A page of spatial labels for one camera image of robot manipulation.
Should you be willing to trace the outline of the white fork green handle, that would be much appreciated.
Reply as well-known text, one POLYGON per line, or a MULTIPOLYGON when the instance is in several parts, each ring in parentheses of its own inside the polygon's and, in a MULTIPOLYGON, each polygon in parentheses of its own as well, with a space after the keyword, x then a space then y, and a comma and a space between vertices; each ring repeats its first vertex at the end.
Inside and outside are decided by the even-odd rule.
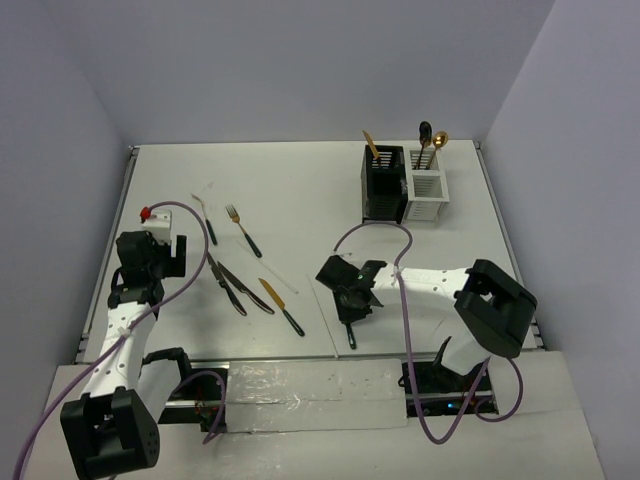
POLYGON ((217 246, 218 245, 218 240, 217 240, 216 234, 214 232, 213 226, 211 224, 211 221, 209 220, 207 207, 206 207, 205 202, 196 194, 191 193, 190 195, 191 195, 191 198, 193 200, 195 200, 200 205, 201 211, 202 211, 202 214, 203 214, 203 218, 205 220, 205 225, 206 225, 209 237, 210 237, 210 240, 211 240, 211 242, 212 242, 212 244, 214 246, 217 246))

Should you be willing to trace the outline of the gold knife green handle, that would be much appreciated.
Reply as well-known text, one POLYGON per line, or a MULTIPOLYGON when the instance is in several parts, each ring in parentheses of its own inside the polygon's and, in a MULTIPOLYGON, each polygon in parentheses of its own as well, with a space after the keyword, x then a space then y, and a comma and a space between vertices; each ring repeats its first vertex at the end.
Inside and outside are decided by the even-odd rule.
POLYGON ((304 329, 299 325, 299 323, 295 320, 295 318, 289 313, 286 309, 286 304, 283 299, 279 296, 279 294, 275 291, 275 289, 270 285, 268 281, 263 278, 259 278, 259 282, 265 289, 265 291, 269 294, 271 299, 275 302, 278 308, 281 310, 284 317, 287 319, 291 327, 294 331, 300 336, 304 337, 306 335, 304 329))
POLYGON ((380 153, 379 150, 377 149, 371 135, 366 131, 363 130, 362 131, 363 136, 366 140, 366 143, 371 151, 372 154, 372 163, 375 164, 377 167, 381 166, 381 157, 380 157, 380 153))
POLYGON ((347 336, 347 341, 348 341, 349 348, 351 350, 356 350, 357 349, 357 341, 356 341, 356 338, 355 338, 355 334, 354 334, 352 325, 350 323, 345 324, 345 330, 346 330, 346 336, 347 336))

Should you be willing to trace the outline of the gold spoon green handle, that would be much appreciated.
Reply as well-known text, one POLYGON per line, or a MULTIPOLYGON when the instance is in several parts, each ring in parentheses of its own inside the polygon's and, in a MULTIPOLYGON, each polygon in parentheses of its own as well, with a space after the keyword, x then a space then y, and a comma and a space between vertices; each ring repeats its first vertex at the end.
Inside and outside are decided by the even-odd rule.
POLYGON ((434 160, 436 159, 436 154, 448 143, 449 135, 445 131, 438 131, 434 133, 431 137, 431 146, 433 147, 433 151, 430 153, 428 160, 425 164, 425 168, 430 170, 434 160))

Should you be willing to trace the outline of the black spoon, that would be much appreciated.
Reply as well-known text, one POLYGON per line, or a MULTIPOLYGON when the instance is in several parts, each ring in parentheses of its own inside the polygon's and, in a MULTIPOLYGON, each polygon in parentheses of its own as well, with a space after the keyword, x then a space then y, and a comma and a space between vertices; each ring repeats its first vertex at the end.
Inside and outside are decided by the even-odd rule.
POLYGON ((430 145, 432 139, 432 125, 428 121, 422 121, 419 125, 419 142, 421 145, 420 153, 418 159, 415 164, 415 169, 419 170, 421 168, 422 158, 424 154, 424 150, 427 146, 430 145))

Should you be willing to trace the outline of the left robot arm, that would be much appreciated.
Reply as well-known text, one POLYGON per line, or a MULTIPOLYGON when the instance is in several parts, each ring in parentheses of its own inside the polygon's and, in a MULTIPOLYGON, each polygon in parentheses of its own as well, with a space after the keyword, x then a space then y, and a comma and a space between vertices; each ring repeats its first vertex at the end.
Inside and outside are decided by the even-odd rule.
POLYGON ((160 453, 158 420, 169 396, 184 398, 196 375, 181 348, 145 346, 163 301, 162 282, 186 274, 187 238, 157 240, 148 231, 116 240, 120 260, 107 298, 101 356, 79 399, 62 407, 60 423, 77 476, 104 479, 148 469, 160 453))

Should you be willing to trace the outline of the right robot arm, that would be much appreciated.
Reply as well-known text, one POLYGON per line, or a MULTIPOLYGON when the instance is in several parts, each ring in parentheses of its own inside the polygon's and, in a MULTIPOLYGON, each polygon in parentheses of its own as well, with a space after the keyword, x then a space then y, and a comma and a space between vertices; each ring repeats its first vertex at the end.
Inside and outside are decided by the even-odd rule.
POLYGON ((517 358, 538 307, 537 298, 490 260, 468 268, 431 270, 368 260, 363 266, 332 255, 316 280, 333 295, 338 318, 350 325, 394 303, 407 314, 451 312, 462 330, 441 345, 436 383, 455 391, 492 356, 517 358))

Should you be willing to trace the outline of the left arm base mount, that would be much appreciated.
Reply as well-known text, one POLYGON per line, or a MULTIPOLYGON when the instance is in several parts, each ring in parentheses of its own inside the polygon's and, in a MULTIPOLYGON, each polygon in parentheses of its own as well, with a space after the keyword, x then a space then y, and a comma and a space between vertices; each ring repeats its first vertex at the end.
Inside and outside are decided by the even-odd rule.
POLYGON ((226 428, 225 400, 229 364, 220 362, 192 363, 179 347, 148 353, 142 360, 142 373, 152 366, 176 367, 178 382, 159 417, 160 424, 198 424, 202 432, 218 435, 226 428))

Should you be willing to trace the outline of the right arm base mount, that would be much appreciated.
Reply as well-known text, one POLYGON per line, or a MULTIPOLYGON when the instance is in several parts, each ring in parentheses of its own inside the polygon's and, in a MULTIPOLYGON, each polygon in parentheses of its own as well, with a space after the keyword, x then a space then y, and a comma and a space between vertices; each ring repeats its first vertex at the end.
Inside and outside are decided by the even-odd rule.
MULTIPOLYGON (((445 347, 451 340, 448 337, 432 360, 415 360, 414 371, 419 404, 425 417, 456 416, 462 411, 462 405, 470 393, 481 365, 476 365, 469 374, 458 375, 441 365, 445 347)), ((493 388, 489 374, 485 372, 471 396, 465 414, 497 414, 493 388)))

